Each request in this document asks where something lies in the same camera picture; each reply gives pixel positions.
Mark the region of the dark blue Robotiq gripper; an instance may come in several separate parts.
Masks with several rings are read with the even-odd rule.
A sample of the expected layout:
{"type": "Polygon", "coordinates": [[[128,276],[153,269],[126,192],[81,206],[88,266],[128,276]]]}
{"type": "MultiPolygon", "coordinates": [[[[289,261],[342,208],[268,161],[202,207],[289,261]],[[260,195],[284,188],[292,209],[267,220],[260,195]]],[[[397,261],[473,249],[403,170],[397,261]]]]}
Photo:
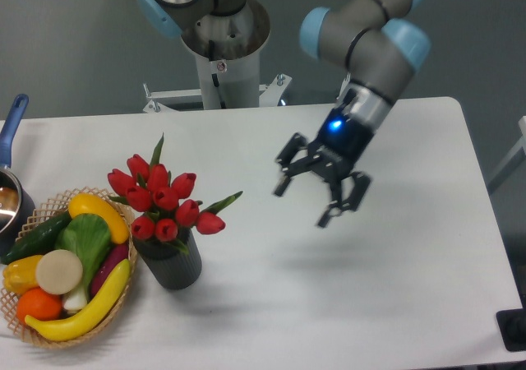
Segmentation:
{"type": "Polygon", "coordinates": [[[330,201],[316,222],[326,228],[345,211],[355,212],[371,185],[371,177],[354,166],[373,138],[372,130],[342,109],[331,109],[316,138],[296,132],[276,156],[281,168],[273,194],[282,197],[293,177],[312,172],[329,185],[330,201]]]}

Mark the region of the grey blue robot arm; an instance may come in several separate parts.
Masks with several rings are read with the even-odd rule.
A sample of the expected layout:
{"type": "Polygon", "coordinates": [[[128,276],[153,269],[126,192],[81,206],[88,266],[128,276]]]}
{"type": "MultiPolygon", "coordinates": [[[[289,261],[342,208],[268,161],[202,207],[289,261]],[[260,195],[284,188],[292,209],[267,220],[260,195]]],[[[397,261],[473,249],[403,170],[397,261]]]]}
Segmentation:
{"type": "MultiPolygon", "coordinates": [[[[270,18],[258,1],[136,1],[160,34],[194,55],[206,109],[261,106],[260,52],[270,18]]],[[[348,77],[315,139],[294,134],[278,154],[275,195],[295,176],[316,174],[330,188],[321,227],[359,207],[371,179],[355,164],[429,53],[427,35],[405,19],[421,1],[351,0],[339,10],[315,8],[301,24],[302,50],[348,77]]]]}

